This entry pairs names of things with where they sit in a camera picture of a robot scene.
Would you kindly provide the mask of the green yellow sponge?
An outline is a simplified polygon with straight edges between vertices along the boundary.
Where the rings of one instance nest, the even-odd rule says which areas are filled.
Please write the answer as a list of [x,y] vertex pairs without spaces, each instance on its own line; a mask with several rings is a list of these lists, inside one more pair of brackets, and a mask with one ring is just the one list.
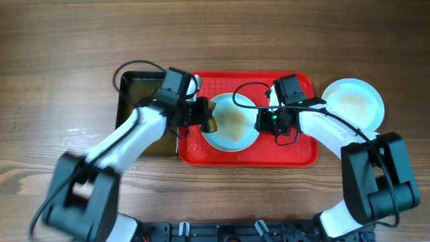
[[213,133],[218,130],[217,123],[215,117],[213,117],[213,111],[216,107],[216,103],[209,101],[208,102],[208,110],[210,117],[208,118],[208,121],[205,124],[200,125],[200,131],[203,133]]

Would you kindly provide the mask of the light blue plate bottom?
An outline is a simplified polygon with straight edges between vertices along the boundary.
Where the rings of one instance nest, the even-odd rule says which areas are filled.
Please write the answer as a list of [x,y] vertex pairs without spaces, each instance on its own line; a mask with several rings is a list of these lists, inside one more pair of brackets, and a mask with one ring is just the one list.
[[377,130],[385,116],[381,95],[360,79],[345,78],[330,84],[322,98],[342,117],[366,130]]

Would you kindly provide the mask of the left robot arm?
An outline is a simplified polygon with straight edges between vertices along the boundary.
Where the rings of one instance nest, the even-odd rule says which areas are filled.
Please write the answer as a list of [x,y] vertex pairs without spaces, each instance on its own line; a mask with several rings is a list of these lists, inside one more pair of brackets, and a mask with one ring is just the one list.
[[119,213],[120,180],[133,162],[172,127],[206,128],[214,104],[197,97],[202,81],[179,69],[135,105],[129,118],[83,155],[58,159],[36,218],[77,241],[146,241],[142,223]]

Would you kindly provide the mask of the light blue plate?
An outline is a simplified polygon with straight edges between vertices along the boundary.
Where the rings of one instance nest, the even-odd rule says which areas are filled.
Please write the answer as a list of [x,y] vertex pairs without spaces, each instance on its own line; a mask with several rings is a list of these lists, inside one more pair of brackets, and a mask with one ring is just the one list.
[[276,92],[275,92],[275,87],[274,86],[271,86],[271,93],[270,93],[270,96],[269,96],[269,107],[270,107],[270,111],[276,111],[277,110],[277,108],[273,108],[273,107],[276,107],[276,106],[279,106],[279,101],[278,101],[278,98],[277,98],[277,94],[276,94]]
[[342,117],[366,130],[377,130],[385,116],[381,95],[360,79],[345,78],[330,84],[322,98]]
[[232,93],[222,93],[213,97],[216,104],[212,112],[218,130],[202,135],[215,149],[226,152],[242,151],[250,147],[259,137],[255,129],[258,111],[242,108],[234,104]]

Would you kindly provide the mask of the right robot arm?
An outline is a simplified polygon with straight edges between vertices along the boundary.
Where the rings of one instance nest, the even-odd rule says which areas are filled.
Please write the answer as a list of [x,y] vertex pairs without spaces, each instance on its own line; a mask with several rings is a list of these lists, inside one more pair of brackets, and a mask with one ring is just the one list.
[[341,160],[343,199],[315,218],[315,235],[334,241],[372,225],[397,227],[400,213],[416,208],[420,194],[403,139],[378,134],[342,117],[319,97],[306,97],[296,75],[266,85],[268,106],[258,109],[255,128],[274,136],[297,134],[316,139]]

